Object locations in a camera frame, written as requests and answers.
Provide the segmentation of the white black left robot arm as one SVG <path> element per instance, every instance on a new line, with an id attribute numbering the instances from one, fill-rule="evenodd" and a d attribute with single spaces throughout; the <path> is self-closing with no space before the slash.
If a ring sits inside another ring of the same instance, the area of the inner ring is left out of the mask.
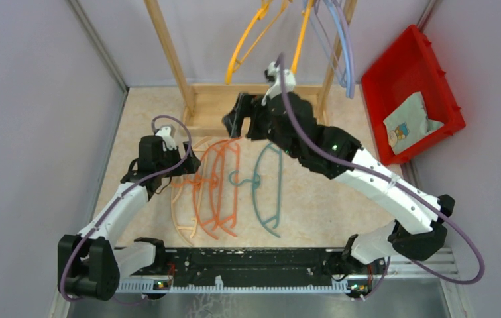
<path id="1" fill-rule="evenodd" d="M 129 165 L 112 200 L 94 220 L 75 235 L 58 242 L 58 291 L 69 302 L 84 298 L 111 299 L 123 277 L 142 268 L 160 274 L 168 256 L 151 239 L 116 250 L 115 245 L 133 217 L 152 199 L 164 177 L 194 174 L 201 166 L 191 137 L 182 145 L 173 138 L 173 128 L 152 127 L 140 139 L 138 156 Z"/>

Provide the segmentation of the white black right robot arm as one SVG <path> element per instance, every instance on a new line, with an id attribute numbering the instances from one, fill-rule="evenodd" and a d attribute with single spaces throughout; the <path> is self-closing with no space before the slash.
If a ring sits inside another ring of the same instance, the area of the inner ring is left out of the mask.
<path id="1" fill-rule="evenodd" d="M 361 192 L 395 218 L 384 227 L 349 239 L 343 253 L 346 270 L 359 273 L 371 262 L 393 255 L 425 261 L 443 248 L 447 229 L 435 211 L 450 215 L 455 205 L 452 197 L 424 194 L 378 162 L 343 129 L 317 123 L 309 101 L 295 93 L 288 97 L 298 123 L 311 141 L 354 167 L 316 154 L 294 129 L 280 96 L 263 105 L 261 95 L 239 94 L 234 107 L 235 122 L 240 125 L 246 117 L 250 118 L 247 138 L 273 142 L 303 167 Z"/>

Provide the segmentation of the light blue plastic hanger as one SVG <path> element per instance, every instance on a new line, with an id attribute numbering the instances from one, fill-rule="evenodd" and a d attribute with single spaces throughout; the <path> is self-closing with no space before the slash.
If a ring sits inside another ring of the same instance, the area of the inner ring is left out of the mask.
<path id="1" fill-rule="evenodd" d="M 328 45 L 329 35 L 319 17 L 319 10 L 324 6 L 335 25 L 335 36 L 338 40 L 336 48 Z M 355 66 L 351 49 L 349 22 L 346 20 L 343 1 L 313 1 L 308 22 L 312 27 L 322 49 L 329 60 L 330 70 L 334 71 L 337 83 L 347 91 L 351 98 L 352 88 L 355 85 Z"/>

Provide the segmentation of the teal plastic hanger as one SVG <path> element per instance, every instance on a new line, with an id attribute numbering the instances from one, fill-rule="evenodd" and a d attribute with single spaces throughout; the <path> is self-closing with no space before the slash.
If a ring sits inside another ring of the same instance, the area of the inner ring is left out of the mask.
<path id="1" fill-rule="evenodd" d="M 269 142 L 258 153 L 251 175 L 240 178 L 238 168 L 228 175 L 233 187 L 249 186 L 250 202 L 258 224 L 278 239 L 282 237 L 279 226 L 282 220 L 283 172 L 284 153 Z"/>

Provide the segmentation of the yellow plastic hanger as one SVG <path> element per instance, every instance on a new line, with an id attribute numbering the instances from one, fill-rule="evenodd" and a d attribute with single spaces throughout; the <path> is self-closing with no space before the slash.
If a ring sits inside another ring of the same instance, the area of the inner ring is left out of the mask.
<path id="1" fill-rule="evenodd" d="M 300 31 L 298 34 L 298 40 L 296 42 L 296 49 L 294 52 L 294 57 L 292 59 L 292 64 L 290 66 L 291 71 L 295 74 L 298 70 L 298 65 L 300 61 L 300 56 L 302 53 L 302 48 L 304 45 L 305 35 L 307 31 L 307 26 L 309 23 L 309 17 L 311 12 L 313 11 L 313 7 L 315 5 L 316 0 L 307 0 L 305 1 L 305 6 L 302 9 L 302 23 L 300 27 Z"/>
<path id="2" fill-rule="evenodd" d="M 251 31 L 253 28 L 256 26 L 257 23 L 262 21 L 267 15 L 270 10 L 270 6 L 272 4 L 272 1 L 261 1 L 260 2 L 260 7 L 250 20 L 249 24 L 247 25 L 245 31 L 242 33 L 237 45 L 235 46 L 235 49 L 230 57 L 229 63 L 227 64 L 227 69 L 225 72 L 225 84 L 229 85 L 231 83 L 231 80 L 233 78 L 233 74 L 241 67 L 241 65 L 245 62 L 245 60 L 248 58 L 249 54 L 255 49 L 256 45 L 262 40 L 264 35 L 271 29 L 272 25 L 282 16 L 284 11 L 288 8 L 289 4 L 292 3 L 292 1 L 288 0 L 283 0 L 281 2 L 280 8 L 278 12 L 274 15 L 272 20 L 263 28 L 261 33 L 254 39 L 254 42 L 249 45 L 247 48 L 247 51 L 242 53 L 241 50 L 245 47 L 245 42 L 247 41 L 247 38 L 249 37 Z"/>

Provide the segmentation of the orange plastic hanger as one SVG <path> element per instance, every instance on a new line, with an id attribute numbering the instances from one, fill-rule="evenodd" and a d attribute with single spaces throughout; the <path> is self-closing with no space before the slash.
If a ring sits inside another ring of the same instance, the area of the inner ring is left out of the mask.
<path id="1" fill-rule="evenodd" d="M 215 147 L 221 153 L 210 150 L 207 153 L 207 169 L 205 178 L 218 177 L 219 185 L 204 183 L 203 199 L 199 212 L 204 233 L 213 240 L 219 239 L 218 231 L 231 237 L 237 237 L 234 232 L 238 221 L 238 191 L 227 190 L 227 169 L 240 167 L 241 147 L 239 139 L 227 139 L 227 142 Z"/>
<path id="2" fill-rule="evenodd" d="M 194 150 L 194 152 L 202 152 L 203 153 L 203 155 L 201 157 L 202 164 L 200 166 L 200 168 L 203 170 L 203 172 L 202 172 L 202 174 L 197 172 L 194 175 L 194 178 L 192 180 L 187 179 L 187 181 L 189 181 L 189 184 L 185 185 L 185 186 L 191 185 L 193 187 L 193 190 L 192 190 L 192 203 L 193 203 L 193 210 L 194 210 L 193 217 L 196 217 L 196 219 L 199 221 L 199 226 L 201 225 L 201 219 L 200 219 L 199 212 L 201 210 L 201 201 L 203 199 L 204 183 L 209 182 L 209 184 L 212 186 L 219 185 L 219 178 L 218 177 L 205 178 L 205 176 L 204 176 L 204 173 L 207 169 L 207 153 L 210 150 L 216 151 L 218 154 L 221 153 L 222 150 L 219 150 L 219 148 L 216 149 L 215 147 L 227 142 L 227 139 L 224 139 L 224 140 L 217 141 L 214 144 L 209 144 L 210 140 L 211 140 L 211 137 L 207 136 L 196 143 L 196 149 Z"/>

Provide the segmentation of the lilac plastic hanger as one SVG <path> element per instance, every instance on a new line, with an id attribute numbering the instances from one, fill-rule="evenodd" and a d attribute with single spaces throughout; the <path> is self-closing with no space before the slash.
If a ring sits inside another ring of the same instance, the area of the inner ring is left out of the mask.
<path id="1" fill-rule="evenodd" d="M 321 43 L 323 51 L 330 63 L 330 70 L 338 71 L 339 77 L 338 82 L 342 88 L 346 89 L 346 96 L 349 99 L 353 99 L 355 95 L 355 63 L 353 60 L 353 49 L 351 42 L 351 34 L 349 30 L 349 23 L 345 18 L 345 14 L 343 9 L 341 8 L 341 3 L 337 1 L 323 1 L 327 6 L 331 16 L 333 18 L 333 22 L 337 27 L 337 40 L 340 40 L 340 44 L 337 45 L 338 48 L 342 49 L 343 53 L 343 61 L 345 63 L 345 68 L 341 68 L 337 63 L 340 58 L 336 57 L 336 51 L 330 50 L 329 47 L 323 42 L 323 39 L 328 41 L 328 35 L 324 26 L 322 25 L 319 17 L 318 17 L 318 7 L 319 5 L 314 5 L 315 17 L 323 31 L 324 37 L 319 34 L 319 31 L 316 29 L 316 26 L 313 25 L 313 29 Z"/>

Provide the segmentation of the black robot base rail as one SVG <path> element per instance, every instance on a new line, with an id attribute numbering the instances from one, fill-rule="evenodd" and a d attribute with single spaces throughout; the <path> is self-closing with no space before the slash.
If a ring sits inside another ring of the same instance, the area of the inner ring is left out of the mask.
<path id="1" fill-rule="evenodd" d="M 120 281 L 117 293 L 344 294 L 367 296 L 387 265 L 369 265 L 343 248 L 165 248 L 157 262 Z"/>

